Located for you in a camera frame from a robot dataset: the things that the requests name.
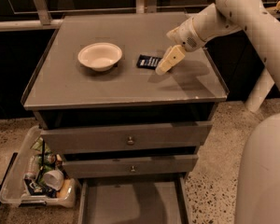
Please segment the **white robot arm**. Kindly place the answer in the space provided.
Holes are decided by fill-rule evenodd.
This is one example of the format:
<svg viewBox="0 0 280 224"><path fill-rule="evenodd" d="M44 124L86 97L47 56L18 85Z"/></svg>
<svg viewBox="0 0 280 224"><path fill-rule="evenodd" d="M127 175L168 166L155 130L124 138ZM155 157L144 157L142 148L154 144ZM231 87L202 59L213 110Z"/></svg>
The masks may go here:
<svg viewBox="0 0 280 224"><path fill-rule="evenodd" d="M242 29L280 90L280 21L261 0L215 0L167 33L175 42L156 68L165 74L187 52ZM280 113L266 118L245 143L234 224L280 224Z"/></svg>

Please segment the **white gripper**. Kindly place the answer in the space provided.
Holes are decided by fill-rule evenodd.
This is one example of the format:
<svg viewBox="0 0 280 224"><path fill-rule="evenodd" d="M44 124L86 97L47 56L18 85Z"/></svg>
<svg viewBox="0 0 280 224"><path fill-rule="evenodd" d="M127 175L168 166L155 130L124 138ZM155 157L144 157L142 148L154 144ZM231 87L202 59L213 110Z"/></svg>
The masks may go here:
<svg viewBox="0 0 280 224"><path fill-rule="evenodd" d="M186 51L193 52L205 45L205 42L199 38L194 29L192 17L169 31L166 35L177 45L169 47L158 63L155 71L159 76L164 75L172 67L181 62L185 58Z"/></svg>

